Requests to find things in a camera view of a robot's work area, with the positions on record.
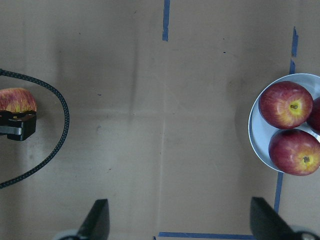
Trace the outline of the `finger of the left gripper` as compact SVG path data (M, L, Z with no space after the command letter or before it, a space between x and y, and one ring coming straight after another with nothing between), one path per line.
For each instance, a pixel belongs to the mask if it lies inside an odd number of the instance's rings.
M36 132L37 113L35 111L0 111L0 135L9 140L24 141Z

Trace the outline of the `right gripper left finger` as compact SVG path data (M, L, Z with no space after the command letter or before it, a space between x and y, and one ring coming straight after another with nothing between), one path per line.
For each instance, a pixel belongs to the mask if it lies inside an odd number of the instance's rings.
M77 240L107 240L109 233L109 203L107 199L98 199L75 236Z

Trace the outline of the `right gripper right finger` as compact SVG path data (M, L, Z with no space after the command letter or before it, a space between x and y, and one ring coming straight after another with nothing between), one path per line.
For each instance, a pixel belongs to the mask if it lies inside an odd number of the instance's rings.
M262 197L252 197L249 225L257 240L318 240L310 231L294 231Z

